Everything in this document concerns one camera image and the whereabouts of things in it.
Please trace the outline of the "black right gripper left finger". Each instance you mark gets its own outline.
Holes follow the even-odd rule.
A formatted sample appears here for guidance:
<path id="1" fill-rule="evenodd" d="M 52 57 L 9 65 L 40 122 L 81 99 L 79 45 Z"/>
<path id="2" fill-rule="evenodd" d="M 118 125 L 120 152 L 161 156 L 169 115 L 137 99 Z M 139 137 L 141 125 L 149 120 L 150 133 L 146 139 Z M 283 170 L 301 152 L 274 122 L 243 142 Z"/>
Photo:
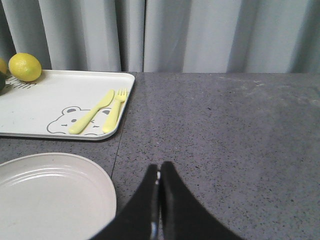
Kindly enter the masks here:
<path id="1" fill-rule="evenodd" d="M 93 240 L 157 240 L 159 172 L 148 166 L 142 182 L 121 212 Z"/>

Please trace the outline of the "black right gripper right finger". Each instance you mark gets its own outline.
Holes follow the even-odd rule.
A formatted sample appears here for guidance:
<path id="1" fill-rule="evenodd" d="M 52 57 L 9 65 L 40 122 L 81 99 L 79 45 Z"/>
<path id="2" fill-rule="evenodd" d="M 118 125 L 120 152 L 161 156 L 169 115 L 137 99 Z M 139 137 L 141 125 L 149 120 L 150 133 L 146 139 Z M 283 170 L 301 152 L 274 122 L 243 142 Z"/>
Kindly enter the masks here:
<path id="1" fill-rule="evenodd" d="M 199 203 L 172 162 L 164 162 L 160 172 L 162 229 L 166 240 L 241 239 Z"/>

